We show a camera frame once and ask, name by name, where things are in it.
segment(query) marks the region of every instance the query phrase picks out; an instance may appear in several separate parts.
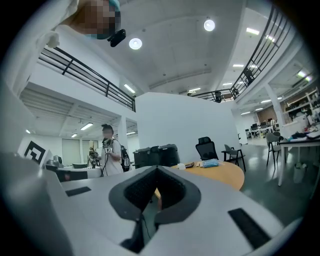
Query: round wooden table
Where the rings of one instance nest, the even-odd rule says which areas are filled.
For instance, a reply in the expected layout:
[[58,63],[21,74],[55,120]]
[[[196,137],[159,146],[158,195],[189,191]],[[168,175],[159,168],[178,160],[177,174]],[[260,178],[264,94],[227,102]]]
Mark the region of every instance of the round wooden table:
[[[192,167],[187,168],[184,171],[195,175],[204,176],[206,178],[213,179],[216,181],[220,181],[222,183],[230,185],[236,190],[240,190],[245,182],[244,171],[239,166],[230,162],[220,161],[219,164],[219,166],[208,168],[203,168],[199,166]],[[158,189],[156,189],[154,193],[158,198],[160,198],[160,193]]]

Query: man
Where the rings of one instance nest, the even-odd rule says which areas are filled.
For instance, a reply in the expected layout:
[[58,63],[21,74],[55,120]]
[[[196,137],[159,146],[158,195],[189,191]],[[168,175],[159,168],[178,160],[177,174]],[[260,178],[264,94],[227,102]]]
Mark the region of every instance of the man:
[[103,149],[101,151],[101,169],[104,176],[123,173],[121,166],[121,145],[116,139],[112,139],[114,130],[111,125],[102,125]]
[[2,76],[15,95],[20,96],[47,45],[59,45],[58,25],[67,25],[93,39],[106,39],[120,26],[118,0],[51,0],[22,28],[6,54]]

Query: fluorescent light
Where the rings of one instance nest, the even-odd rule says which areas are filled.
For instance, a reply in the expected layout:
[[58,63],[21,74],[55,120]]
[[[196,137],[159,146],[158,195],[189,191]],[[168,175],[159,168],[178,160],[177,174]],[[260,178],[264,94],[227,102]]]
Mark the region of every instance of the fluorescent light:
[[194,92],[194,91],[198,91],[198,90],[200,90],[201,88],[195,88],[195,89],[191,89],[191,90],[189,90],[189,93],[192,93],[192,92]]
[[133,50],[138,50],[141,48],[142,46],[142,41],[139,39],[139,38],[132,38],[130,41],[129,41],[129,46],[131,49]]
[[86,124],[84,127],[82,127],[80,130],[84,131],[85,129],[89,128],[90,126],[93,126],[94,124],[92,122]]
[[271,40],[271,42],[274,42],[274,41],[275,41],[275,39],[274,39],[272,36],[270,36],[270,35],[267,35],[267,36],[265,37],[265,39],[269,39],[269,40]]
[[212,31],[212,30],[215,29],[216,24],[214,23],[213,20],[208,19],[208,20],[206,20],[206,21],[204,22],[203,26],[204,26],[204,29],[205,29],[206,31]]
[[267,103],[267,102],[270,102],[270,101],[271,101],[271,99],[266,99],[266,100],[261,101],[260,103]]
[[259,35],[259,33],[260,33],[260,31],[252,29],[250,27],[247,27],[246,31],[249,32],[249,33],[255,34],[255,35]]
[[130,92],[132,92],[133,94],[135,94],[136,92],[134,90],[132,90],[129,85],[125,84],[124,85],[125,88],[127,88]]
[[306,73],[303,72],[303,71],[300,71],[297,75],[298,75],[299,77],[304,78],[304,77],[306,76]]

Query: round ceiling light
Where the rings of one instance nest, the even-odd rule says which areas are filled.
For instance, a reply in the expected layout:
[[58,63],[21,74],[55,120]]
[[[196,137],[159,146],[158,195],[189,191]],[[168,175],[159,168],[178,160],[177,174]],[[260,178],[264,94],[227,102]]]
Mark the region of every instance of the round ceiling light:
[[138,50],[142,46],[142,42],[139,38],[132,38],[129,42],[131,49]]
[[206,21],[204,22],[204,25],[203,25],[203,26],[204,26],[204,29],[205,29],[206,31],[212,31],[212,30],[214,30],[215,27],[216,27],[214,21],[211,20],[211,19],[206,20]]

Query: metal railing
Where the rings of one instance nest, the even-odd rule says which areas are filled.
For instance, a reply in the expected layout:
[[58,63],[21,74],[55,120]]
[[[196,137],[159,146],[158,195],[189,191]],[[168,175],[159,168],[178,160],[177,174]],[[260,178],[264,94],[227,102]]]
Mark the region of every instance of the metal railing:
[[92,68],[76,59],[64,50],[56,47],[44,49],[39,60],[51,65],[57,72],[76,80],[80,84],[106,96],[107,98],[136,111],[135,99],[115,86],[108,79],[94,71]]
[[196,98],[213,101],[217,103],[230,102],[235,99],[230,89],[214,90],[214,91],[199,93],[199,94],[191,95],[191,97],[196,97]]
[[273,5],[259,43],[238,79],[231,87],[231,92],[235,99],[239,97],[266,68],[283,44],[290,28],[291,24],[288,18]]

